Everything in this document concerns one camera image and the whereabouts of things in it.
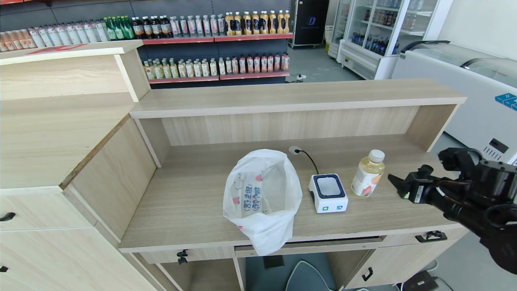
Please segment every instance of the white wall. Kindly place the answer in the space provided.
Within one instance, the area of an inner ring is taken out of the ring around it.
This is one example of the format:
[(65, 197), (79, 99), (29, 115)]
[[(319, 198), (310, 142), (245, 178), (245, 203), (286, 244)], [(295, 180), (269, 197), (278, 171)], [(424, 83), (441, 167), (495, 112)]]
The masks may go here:
[(517, 0), (454, 0), (439, 39), (517, 60)]

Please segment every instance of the black cable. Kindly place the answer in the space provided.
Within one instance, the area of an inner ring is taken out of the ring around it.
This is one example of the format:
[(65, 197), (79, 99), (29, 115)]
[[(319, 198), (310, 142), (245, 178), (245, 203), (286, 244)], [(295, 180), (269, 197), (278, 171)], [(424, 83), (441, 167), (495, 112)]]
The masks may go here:
[(306, 151), (304, 151), (304, 150), (295, 150), (294, 152), (295, 153), (300, 153), (300, 152), (305, 153), (309, 157), (309, 159), (311, 159), (311, 162), (314, 165), (314, 168), (316, 169), (316, 174), (318, 174), (318, 175), (320, 174), (320, 171), (318, 171), (318, 167), (316, 167), (316, 163), (314, 162), (314, 160), (311, 158), (311, 156), (309, 156), (309, 154)]
[(454, 289), (451, 287), (451, 285), (449, 285), (449, 283), (445, 282), (444, 279), (438, 277), (438, 276), (434, 276), (433, 279), (436, 281), (436, 279), (440, 279), (442, 282), (445, 283), (445, 285), (447, 285), (447, 287), (449, 287), (449, 289), (451, 289), (451, 291), (454, 291)]

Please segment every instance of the logo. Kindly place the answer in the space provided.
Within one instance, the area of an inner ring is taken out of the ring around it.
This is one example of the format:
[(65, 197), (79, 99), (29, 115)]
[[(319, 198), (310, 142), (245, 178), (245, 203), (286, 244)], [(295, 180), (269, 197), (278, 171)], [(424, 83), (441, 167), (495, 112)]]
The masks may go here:
[(316, 17), (311, 16), (307, 19), (307, 25), (314, 25), (316, 23)]

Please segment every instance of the checkout counter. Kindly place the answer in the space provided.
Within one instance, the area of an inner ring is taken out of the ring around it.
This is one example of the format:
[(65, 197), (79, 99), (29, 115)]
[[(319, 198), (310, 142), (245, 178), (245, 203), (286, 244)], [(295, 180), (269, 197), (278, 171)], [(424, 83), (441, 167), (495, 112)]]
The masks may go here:
[[(228, 173), (255, 149), (296, 143), (349, 193), (372, 148), (387, 173), (429, 164), (447, 175), (429, 151), (466, 98), (432, 80), (149, 90), (141, 41), (106, 43), (102, 57), (98, 45), (26, 62), (34, 55), (0, 54), (0, 216), (15, 214), (0, 222), (1, 289), (245, 290), (246, 257), (257, 254), (221, 202)], [(44, 62), (59, 63), (73, 90), (31, 77)], [(102, 66), (110, 82), (92, 74)], [(303, 199), (292, 239), (273, 254), (326, 253), (341, 289), (404, 282), (467, 233), (385, 177), (372, 197), (349, 196), (346, 212), (318, 214), (312, 164), (288, 157)], [(447, 240), (415, 238), (437, 230)]]

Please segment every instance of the display refrigerator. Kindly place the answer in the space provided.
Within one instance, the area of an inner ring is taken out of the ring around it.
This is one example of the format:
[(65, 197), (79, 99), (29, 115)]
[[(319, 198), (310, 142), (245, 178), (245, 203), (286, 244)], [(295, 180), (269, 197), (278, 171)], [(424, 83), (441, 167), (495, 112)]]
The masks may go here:
[(348, 13), (350, 12), (352, 1), (353, 0), (340, 0), (338, 3), (336, 19), (334, 20), (334, 30), (332, 32), (332, 41), (328, 49), (328, 55), (334, 59), (338, 57), (339, 43), (345, 36)]
[(402, 50), (392, 78), (431, 78), (467, 96), (445, 132), (486, 159), (517, 166), (516, 61), (419, 41)]
[(400, 49), (436, 40), (452, 0), (353, 0), (336, 60), (364, 79), (389, 79)]

